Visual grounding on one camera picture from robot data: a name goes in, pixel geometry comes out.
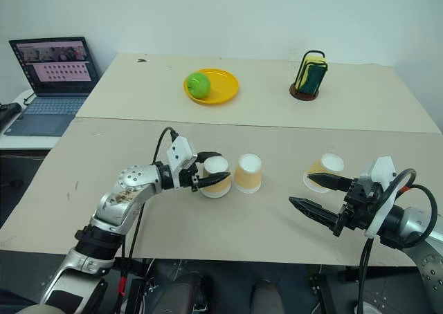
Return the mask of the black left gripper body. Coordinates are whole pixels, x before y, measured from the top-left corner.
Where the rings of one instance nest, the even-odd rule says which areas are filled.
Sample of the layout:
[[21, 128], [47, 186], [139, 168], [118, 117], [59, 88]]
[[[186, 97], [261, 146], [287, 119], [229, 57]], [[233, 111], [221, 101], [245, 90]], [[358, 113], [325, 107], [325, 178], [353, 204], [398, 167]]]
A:
[[199, 178], [199, 170], [197, 168], [197, 163], [204, 163], [207, 158], [208, 152], [200, 152], [197, 154], [196, 160], [192, 162], [189, 167], [185, 167], [179, 172], [180, 186], [191, 187], [193, 192], [196, 192], [199, 188], [208, 186], [208, 180], [206, 178]]

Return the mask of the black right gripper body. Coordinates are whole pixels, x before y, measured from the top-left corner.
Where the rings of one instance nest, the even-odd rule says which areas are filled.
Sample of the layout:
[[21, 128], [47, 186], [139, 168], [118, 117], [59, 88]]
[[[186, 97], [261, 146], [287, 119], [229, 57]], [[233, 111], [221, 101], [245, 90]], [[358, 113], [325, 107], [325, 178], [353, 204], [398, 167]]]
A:
[[375, 208], [382, 194], [380, 183], [372, 182], [369, 178], [355, 178], [346, 192], [345, 204], [332, 229], [333, 235], [339, 237], [343, 228], [367, 230], [374, 219]]

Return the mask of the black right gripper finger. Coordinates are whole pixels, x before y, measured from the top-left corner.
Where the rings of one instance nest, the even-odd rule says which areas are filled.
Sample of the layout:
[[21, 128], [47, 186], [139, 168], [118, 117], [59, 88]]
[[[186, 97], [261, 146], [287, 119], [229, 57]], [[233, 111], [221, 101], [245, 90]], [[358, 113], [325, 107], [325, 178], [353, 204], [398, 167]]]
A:
[[289, 202], [306, 217], [328, 227], [332, 232], [341, 231], [341, 229], [337, 227], [339, 220], [338, 214], [326, 210], [321, 205], [306, 198], [290, 196]]
[[354, 181], [336, 174], [309, 174], [307, 178], [321, 187], [341, 192], [347, 192]]

